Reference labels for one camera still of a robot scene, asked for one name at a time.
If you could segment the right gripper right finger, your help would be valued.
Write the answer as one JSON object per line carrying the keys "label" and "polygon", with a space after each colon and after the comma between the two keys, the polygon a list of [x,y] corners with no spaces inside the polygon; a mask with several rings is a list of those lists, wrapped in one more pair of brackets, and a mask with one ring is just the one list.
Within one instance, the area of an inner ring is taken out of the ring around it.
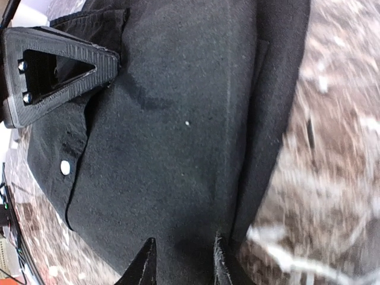
{"label": "right gripper right finger", "polygon": [[213,251],[214,284],[254,285],[220,234],[215,238]]}

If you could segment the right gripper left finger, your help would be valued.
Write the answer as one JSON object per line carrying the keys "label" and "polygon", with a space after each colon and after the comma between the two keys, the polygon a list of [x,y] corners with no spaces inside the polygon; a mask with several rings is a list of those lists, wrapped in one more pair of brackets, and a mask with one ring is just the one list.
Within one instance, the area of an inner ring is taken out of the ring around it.
{"label": "right gripper left finger", "polygon": [[156,240],[150,237],[115,285],[155,285],[157,274]]}

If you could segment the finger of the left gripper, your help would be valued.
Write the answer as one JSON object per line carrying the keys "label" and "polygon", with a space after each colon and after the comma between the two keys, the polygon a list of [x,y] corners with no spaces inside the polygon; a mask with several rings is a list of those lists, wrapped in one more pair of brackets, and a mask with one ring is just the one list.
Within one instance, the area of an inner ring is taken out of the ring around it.
{"label": "finger of the left gripper", "polygon": [[2,122],[24,128],[110,83],[119,55],[49,27],[2,30]]}

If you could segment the black long sleeve shirt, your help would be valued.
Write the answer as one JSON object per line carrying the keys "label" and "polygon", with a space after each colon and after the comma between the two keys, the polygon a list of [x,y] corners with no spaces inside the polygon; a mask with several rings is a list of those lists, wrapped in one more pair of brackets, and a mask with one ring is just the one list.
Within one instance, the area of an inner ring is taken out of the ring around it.
{"label": "black long sleeve shirt", "polygon": [[110,87],[31,129],[28,166],[115,271],[158,241],[159,284],[210,284],[217,233],[243,241],[269,183],[309,1],[87,1],[50,26],[121,56]]}

